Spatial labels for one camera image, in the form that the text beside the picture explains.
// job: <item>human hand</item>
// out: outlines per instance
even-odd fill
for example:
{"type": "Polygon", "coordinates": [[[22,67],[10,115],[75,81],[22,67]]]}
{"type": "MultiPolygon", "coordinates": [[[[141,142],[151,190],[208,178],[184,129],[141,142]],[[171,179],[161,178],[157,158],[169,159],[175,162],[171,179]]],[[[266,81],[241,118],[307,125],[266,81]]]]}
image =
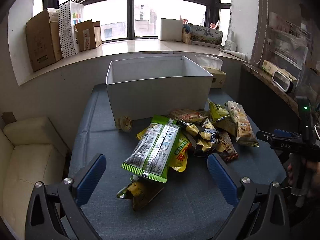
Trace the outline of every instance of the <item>human hand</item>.
{"type": "MultiPolygon", "coordinates": [[[[306,167],[308,169],[311,169],[314,174],[311,180],[310,184],[310,189],[307,194],[307,197],[315,197],[315,196],[320,196],[320,162],[318,163],[313,163],[310,161],[302,160],[303,164],[306,163],[306,167]]],[[[290,185],[293,184],[293,172],[292,172],[292,165],[289,164],[288,166],[288,175],[289,175],[289,180],[288,183],[290,185]]]]}

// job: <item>sofa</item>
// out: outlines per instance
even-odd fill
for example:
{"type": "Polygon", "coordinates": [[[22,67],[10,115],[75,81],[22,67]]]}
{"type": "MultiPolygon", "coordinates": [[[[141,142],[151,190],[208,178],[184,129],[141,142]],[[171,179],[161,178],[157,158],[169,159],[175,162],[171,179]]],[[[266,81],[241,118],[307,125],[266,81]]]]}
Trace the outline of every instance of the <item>sofa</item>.
{"type": "Polygon", "coordinates": [[[0,130],[0,216],[16,239],[24,240],[34,184],[61,181],[67,150],[47,117],[17,121],[0,130]]]}

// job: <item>white cube box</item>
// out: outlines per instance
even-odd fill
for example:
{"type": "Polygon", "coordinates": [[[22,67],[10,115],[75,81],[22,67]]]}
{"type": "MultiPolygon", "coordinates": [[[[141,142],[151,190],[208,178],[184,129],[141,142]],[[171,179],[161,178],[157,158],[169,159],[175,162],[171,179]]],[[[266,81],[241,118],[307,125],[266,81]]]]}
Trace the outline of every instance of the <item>white cube box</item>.
{"type": "Polygon", "coordinates": [[[202,109],[212,75],[184,56],[158,56],[110,62],[106,86],[114,119],[166,115],[202,109]]]}

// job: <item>gray fabric surface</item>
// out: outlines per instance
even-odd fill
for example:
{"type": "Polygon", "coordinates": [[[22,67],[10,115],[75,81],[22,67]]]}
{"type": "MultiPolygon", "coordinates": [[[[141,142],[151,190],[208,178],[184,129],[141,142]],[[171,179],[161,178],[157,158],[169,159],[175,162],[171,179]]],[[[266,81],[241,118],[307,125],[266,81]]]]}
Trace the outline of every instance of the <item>gray fabric surface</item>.
{"type": "MultiPolygon", "coordinates": [[[[211,89],[209,98],[216,103],[232,100],[221,89],[211,89]]],[[[102,239],[208,239],[214,236],[232,210],[201,158],[190,156],[184,172],[169,170],[164,190],[139,212],[131,200],[116,198],[130,183],[129,171],[120,167],[138,143],[138,132],[150,118],[133,121],[130,133],[116,129],[104,84],[92,91],[80,123],[71,158],[69,175],[74,176],[96,153],[107,159],[107,168],[84,214],[102,239]]],[[[250,119],[254,132],[257,126],[250,119]]],[[[282,182],[285,171],[275,152],[265,142],[260,147],[234,146],[239,159],[229,164],[239,176],[256,183],[282,182]]]]}

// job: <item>white cable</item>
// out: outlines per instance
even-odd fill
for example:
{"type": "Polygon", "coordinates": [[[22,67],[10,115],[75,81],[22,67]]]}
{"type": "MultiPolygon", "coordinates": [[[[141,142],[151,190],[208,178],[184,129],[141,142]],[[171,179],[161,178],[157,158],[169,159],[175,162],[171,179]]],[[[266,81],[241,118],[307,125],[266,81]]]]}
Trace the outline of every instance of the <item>white cable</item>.
{"type": "Polygon", "coordinates": [[[260,28],[259,28],[259,34],[258,34],[257,44],[256,44],[256,47],[254,48],[254,54],[253,54],[253,62],[254,62],[255,64],[259,64],[259,63],[260,63],[260,61],[261,61],[261,59],[262,59],[262,55],[263,55],[264,45],[265,45],[265,43],[266,43],[267,25],[268,25],[268,11],[269,11],[269,9],[268,9],[268,0],[267,0],[266,30],[265,30],[265,33],[264,33],[264,41],[263,41],[263,46],[262,46],[261,57],[260,57],[260,60],[259,60],[258,62],[255,62],[254,57],[255,57],[255,55],[256,55],[257,46],[258,46],[258,42],[259,42],[259,38],[260,38],[261,26],[262,26],[263,0],[262,0],[262,8],[261,8],[261,11],[262,11],[262,13],[261,13],[261,23],[260,23],[260,28]]]}

